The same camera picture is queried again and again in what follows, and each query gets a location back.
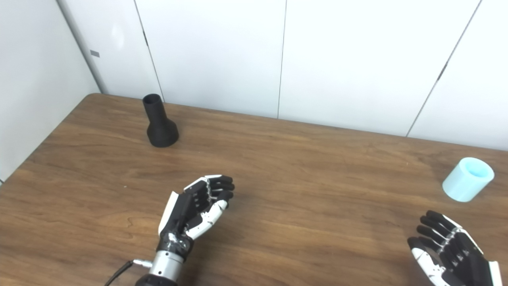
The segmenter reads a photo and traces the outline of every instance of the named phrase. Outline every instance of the robotic hand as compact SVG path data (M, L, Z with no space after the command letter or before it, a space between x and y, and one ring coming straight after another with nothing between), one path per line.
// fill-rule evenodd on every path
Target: robotic hand
M428 211L417 231L426 237L407 240L420 267L436 286L502 286L499 264L487 261L476 242L459 224ZM432 257L432 249L440 258Z
M159 243L153 263L133 260L150 268L136 286L177 286L183 263L192 251L194 240L209 230L228 207L233 197L233 179L223 175L204 176L171 193L159 224Z

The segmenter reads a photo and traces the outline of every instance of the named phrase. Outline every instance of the white cabinet door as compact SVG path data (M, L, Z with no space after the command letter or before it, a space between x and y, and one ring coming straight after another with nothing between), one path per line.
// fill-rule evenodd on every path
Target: white cabinet door
M83 55L107 94L161 93L133 0L58 0Z
M137 0L166 102L277 116L284 0Z
M288 0L279 117L405 136L478 0Z
M410 137L508 150L507 12L482 1Z
M0 179L98 91L54 0L0 1Z

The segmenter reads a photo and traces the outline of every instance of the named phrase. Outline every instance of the light blue cup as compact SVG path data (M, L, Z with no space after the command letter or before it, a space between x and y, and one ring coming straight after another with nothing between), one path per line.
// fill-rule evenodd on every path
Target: light blue cup
M489 164L476 158L462 158L443 182L443 190L452 199L468 202L492 179L494 171Z

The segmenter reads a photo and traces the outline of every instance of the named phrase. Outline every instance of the cable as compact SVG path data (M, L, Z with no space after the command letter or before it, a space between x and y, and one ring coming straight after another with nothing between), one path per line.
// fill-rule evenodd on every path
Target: cable
M120 276L125 270L129 269L129 267L132 266L132 264L134 263L134 261L127 261L122 267L120 267L120 269L118 269L115 274L113 274L113 276L111 276L111 278L108 280L108 282L106 282L106 284L104 284L104 286L109 286L109 284L111 284L113 282L113 280L115 280L118 276Z

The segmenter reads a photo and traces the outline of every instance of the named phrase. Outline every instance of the wood grain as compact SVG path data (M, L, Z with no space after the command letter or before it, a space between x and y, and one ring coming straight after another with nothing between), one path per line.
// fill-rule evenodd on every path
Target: wood grain
M508 279L508 153L166 104L152 147L141 100L92 94L0 189L0 285L103 285L151 260L170 191L232 176L228 211L179 284L431 285L406 238L428 209L465 226ZM440 183L465 156L494 181L473 201ZM131 268L115 285L134 285Z

